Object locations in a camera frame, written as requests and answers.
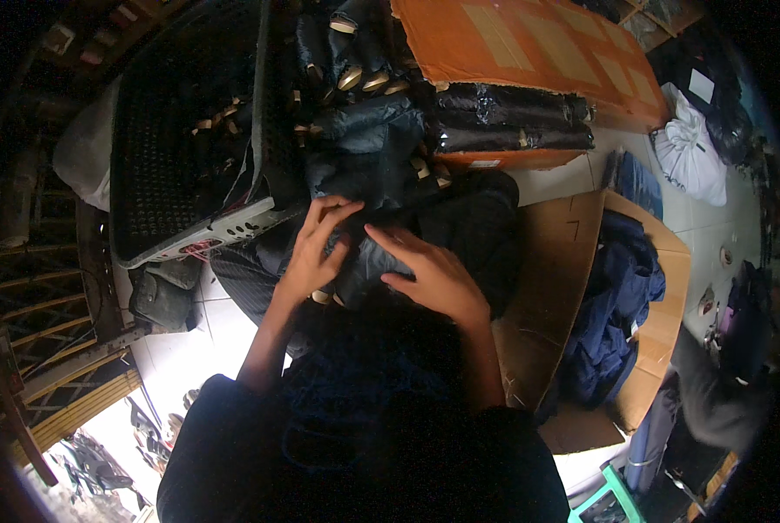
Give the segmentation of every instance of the blue jacket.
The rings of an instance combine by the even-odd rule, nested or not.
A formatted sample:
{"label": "blue jacket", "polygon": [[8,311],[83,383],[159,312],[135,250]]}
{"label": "blue jacket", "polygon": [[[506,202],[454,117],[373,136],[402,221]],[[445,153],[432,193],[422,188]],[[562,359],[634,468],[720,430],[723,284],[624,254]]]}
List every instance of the blue jacket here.
{"label": "blue jacket", "polygon": [[660,301],[666,278],[643,225],[605,211],[582,305],[560,369],[562,393],[586,408],[614,400],[637,361],[626,341],[643,325],[648,302]]}

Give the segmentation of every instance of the orange cardboard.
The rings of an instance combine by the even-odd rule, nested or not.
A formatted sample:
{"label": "orange cardboard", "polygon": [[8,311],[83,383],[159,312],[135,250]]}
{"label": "orange cardboard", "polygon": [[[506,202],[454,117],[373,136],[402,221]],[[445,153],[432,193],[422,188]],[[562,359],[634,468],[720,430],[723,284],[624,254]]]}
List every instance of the orange cardboard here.
{"label": "orange cardboard", "polygon": [[649,132],[669,119],[626,30],[567,0],[391,0],[432,84],[482,82],[578,93],[598,126]]}
{"label": "orange cardboard", "polygon": [[434,160],[457,171],[466,169],[532,169],[543,171],[571,162],[584,151],[528,149],[526,151],[469,151],[434,155]]}
{"label": "orange cardboard", "polygon": [[518,290],[503,318],[492,325],[507,403],[535,410],[552,383],[596,253],[605,209],[641,222],[666,276],[663,301],[652,302],[635,333],[638,358],[613,405],[587,412],[560,402],[540,428],[554,454],[624,441],[635,431],[663,381],[684,314],[688,248],[662,222],[610,191],[596,191],[522,207],[526,251]]}

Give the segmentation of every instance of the plastic basket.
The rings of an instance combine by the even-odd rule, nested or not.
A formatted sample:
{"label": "plastic basket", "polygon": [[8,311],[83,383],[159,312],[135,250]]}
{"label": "plastic basket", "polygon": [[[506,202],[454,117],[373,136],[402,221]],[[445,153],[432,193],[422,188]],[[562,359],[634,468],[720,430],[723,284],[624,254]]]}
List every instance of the plastic basket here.
{"label": "plastic basket", "polygon": [[[271,0],[210,0],[190,7],[144,46],[126,68],[114,119],[111,244],[115,261],[134,268],[187,254],[189,245],[227,245],[254,238],[305,208],[293,132],[282,118],[282,38]],[[240,53],[255,60],[248,168],[236,184],[243,205],[200,219],[184,187],[194,159],[179,154],[180,132],[199,117],[177,101],[179,83]]]}

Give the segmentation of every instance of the hand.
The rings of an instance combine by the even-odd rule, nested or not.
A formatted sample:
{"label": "hand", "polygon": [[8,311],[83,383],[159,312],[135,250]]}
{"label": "hand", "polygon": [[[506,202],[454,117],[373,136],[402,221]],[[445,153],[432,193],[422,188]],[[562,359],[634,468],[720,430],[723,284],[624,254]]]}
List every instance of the hand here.
{"label": "hand", "polygon": [[349,245],[338,241],[327,257],[326,243],[332,230],[350,215],[364,208],[364,202],[352,203],[341,196],[324,196],[312,200],[309,214],[297,234],[294,253],[285,274],[277,284],[276,294],[294,304],[328,284],[341,270]]}
{"label": "hand", "polygon": [[384,283],[419,305],[445,314],[461,329],[489,328],[489,303],[454,253],[431,245],[402,228],[383,231],[368,224],[364,230],[416,275],[416,281],[411,281],[387,273],[382,275]]}

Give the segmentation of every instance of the small stool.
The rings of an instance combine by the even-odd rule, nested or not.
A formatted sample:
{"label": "small stool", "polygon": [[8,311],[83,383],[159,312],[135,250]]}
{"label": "small stool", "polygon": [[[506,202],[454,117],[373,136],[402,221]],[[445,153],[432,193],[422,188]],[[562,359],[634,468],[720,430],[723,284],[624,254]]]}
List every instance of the small stool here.
{"label": "small stool", "polygon": [[582,503],[582,505],[571,510],[570,516],[567,518],[567,523],[584,523],[580,516],[587,509],[596,504],[597,501],[605,497],[605,494],[608,492],[614,492],[614,496],[617,498],[619,505],[623,508],[625,515],[628,516],[629,523],[645,523],[645,519],[634,504],[634,498],[632,498],[631,494],[628,492],[625,482],[619,477],[619,474],[617,474],[617,471],[614,470],[614,467],[611,466],[610,462],[605,462],[600,469],[602,470],[602,475],[605,476],[605,485],[599,487],[599,490]]}

